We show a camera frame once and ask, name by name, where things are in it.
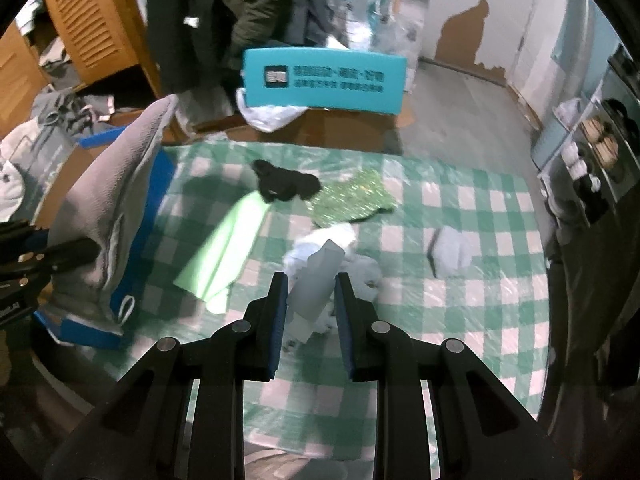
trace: checkered tablecloth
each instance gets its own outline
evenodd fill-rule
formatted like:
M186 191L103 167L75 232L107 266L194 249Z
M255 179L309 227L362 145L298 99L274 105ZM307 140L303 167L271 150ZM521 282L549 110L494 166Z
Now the checkered tablecloth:
M256 187L249 163L344 179L375 168L398 201L391 213L354 224L358 253L375 258L384 275L377 310L412 337L439 343L462 339L535 416L545 381L548 288L533 207L522 178L377 153L279 144L219 141L167 150L177 172L143 253L133 295L137 312L119 352L83 349L115 378L157 339L189 342L240 319L247 303L266 295L293 241L312 229L299 199L275 203L244 273L231 288L224 315L172 285L178 272L226 211ZM426 256L434 232L450 225L471 242L463 276L434 277ZM424 385L431 443L433 418ZM245 383L245 438L316 458L372 458L376 386L348 382L337 333L314 335L283 352L275 380ZM436 464L435 446L431 446Z

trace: glittery green cloth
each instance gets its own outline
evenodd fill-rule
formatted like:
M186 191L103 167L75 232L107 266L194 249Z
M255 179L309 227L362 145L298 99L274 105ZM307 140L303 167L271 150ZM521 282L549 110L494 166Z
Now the glittery green cloth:
M362 170L346 182L322 184L322 191L306 201L311 219L320 227L368 218L396 201L376 170Z

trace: brown patch on door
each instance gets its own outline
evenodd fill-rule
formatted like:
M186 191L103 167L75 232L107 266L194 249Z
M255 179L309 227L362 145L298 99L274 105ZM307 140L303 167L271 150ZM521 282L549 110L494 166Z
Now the brown patch on door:
M504 83L504 67L494 66L489 69L483 63L476 63L476 54L484 34L484 20L488 15L488 1L479 0L475 7L451 16L442 26L435 59L453 68L461 68L491 81Z

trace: door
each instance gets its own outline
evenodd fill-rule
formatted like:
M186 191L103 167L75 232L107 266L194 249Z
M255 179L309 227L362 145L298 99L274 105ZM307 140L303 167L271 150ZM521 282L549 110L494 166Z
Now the door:
M505 83L534 0L429 0L422 56Z
M83 83L137 64L114 0L45 0Z
M33 99L49 81L12 22L0 38L0 138L29 119Z

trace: silver screw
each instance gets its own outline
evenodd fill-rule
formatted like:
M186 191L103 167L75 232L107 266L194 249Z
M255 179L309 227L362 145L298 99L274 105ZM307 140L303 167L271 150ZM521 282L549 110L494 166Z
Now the silver screw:
M161 352L168 352L175 347L175 339L173 337L163 337L156 343L156 347Z
M391 326L386 321L374 321L371 323L371 329L376 334L386 334L391 330Z
M231 330L234 332L238 332L239 334L247 332L251 328L251 323L249 323L245 319L239 319L233 325L231 325Z
M453 352L454 354L459 354L465 349L465 345L460 339L449 339L446 343L444 343L447 350L449 352Z

